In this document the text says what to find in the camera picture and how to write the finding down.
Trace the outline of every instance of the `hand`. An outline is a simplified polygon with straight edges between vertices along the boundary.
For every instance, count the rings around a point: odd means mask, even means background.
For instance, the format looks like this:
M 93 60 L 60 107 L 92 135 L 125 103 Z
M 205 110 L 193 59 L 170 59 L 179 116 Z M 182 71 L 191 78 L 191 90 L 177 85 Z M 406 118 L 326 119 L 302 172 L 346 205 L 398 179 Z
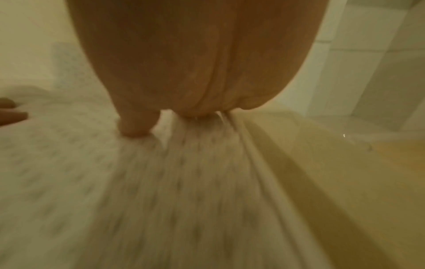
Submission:
M 0 126 L 24 121 L 28 118 L 27 112 L 16 110 L 16 103 L 8 98 L 0 98 Z

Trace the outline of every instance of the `skin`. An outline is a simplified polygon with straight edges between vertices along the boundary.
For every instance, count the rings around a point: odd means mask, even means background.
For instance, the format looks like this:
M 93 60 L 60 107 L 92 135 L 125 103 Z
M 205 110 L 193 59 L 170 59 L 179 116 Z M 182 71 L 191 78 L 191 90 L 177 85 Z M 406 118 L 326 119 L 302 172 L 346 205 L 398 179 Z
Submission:
M 328 0 L 67 0 L 85 53 L 141 136 L 160 111 L 253 109 L 291 81 Z
M 27 112 L 16 110 L 16 103 L 8 98 L 0 98 L 0 126 L 24 121 L 28 118 Z

